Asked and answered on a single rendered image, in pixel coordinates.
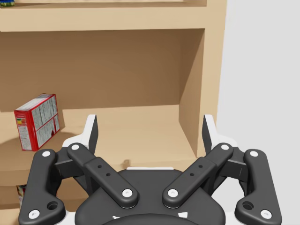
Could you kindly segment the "pale wooden shelf unit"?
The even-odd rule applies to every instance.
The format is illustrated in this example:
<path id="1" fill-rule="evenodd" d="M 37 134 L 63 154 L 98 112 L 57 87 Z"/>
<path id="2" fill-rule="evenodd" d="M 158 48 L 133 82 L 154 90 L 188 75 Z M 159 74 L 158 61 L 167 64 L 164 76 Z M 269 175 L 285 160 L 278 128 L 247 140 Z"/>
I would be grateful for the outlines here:
<path id="1" fill-rule="evenodd" d="M 96 114 L 96 155 L 116 169 L 185 169 L 205 154 L 205 114 L 216 115 L 227 0 L 165 3 L 17 3 L 0 8 L 0 210 L 19 206 L 33 153 L 13 111 L 57 98 L 60 132 Z"/>

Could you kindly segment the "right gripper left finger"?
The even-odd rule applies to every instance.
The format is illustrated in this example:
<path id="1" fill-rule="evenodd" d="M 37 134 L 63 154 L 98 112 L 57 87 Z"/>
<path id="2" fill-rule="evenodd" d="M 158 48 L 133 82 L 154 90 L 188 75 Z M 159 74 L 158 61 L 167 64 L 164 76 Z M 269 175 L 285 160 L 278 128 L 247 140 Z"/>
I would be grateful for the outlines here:
<path id="1" fill-rule="evenodd" d="M 101 157 L 94 155 L 98 140 L 97 117 L 87 117 L 80 135 L 64 141 L 60 151 L 40 150 L 33 156 L 25 196 L 20 209 L 20 225 L 92 225 L 92 216 L 99 216 L 95 225 L 104 225 L 95 212 L 98 205 L 86 210 L 80 206 L 70 213 L 56 194 L 61 181 L 73 177 L 88 193 L 104 191 L 121 209 L 137 205 L 139 193 Z"/>

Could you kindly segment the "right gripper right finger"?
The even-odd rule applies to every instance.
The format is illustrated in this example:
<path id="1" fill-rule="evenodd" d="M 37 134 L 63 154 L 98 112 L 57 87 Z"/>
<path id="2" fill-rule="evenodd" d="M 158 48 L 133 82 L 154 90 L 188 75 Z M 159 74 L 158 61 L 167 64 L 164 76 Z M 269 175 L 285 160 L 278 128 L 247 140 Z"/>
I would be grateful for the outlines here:
<path id="1" fill-rule="evenodd" d="M 261 150 L 242 152 L 235 141 L 217 133 L 210 114 L 203 117 L 202 140 L 206 155 L 163 190 L 163 204 L 170 209 L 179 208 L 200 188 L 212 195 L 230 177 L 239 181 L 244 192 L 234 211 L 239 222 L 281 225 L 282 215 L 267 155 Z"/>

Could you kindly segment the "red and white can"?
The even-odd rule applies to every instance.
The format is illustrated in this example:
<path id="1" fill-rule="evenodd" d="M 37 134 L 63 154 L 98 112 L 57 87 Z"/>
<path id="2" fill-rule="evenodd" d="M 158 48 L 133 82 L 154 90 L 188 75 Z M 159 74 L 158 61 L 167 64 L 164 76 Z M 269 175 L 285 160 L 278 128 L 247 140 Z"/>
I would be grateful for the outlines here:
<path id="1" fill-rule="evenodd" d="M 22 206 L 22 202 L 23 202 L 23 199 L 24 199 L 24 194 L 25 194 L 25 191 L 26 191 L 26 187 L 27 185 L 18 185 L 16 186 L 17 188 L 17 193 L 18 193 L 18 198 L 19 198 L 19 204 L 20 204 L 20 208 Z"/>

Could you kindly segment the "red and white carton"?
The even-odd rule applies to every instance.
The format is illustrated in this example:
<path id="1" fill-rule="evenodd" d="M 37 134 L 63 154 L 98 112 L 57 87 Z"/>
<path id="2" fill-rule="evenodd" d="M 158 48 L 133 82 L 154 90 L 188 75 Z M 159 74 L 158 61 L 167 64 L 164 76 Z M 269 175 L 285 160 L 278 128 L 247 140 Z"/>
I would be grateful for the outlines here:
<path id="1" fill-rule="evenodd" d="M 14 110 L 23 151 L 38 151 L 60 131 L 55 94 L 41 94 Z"/>

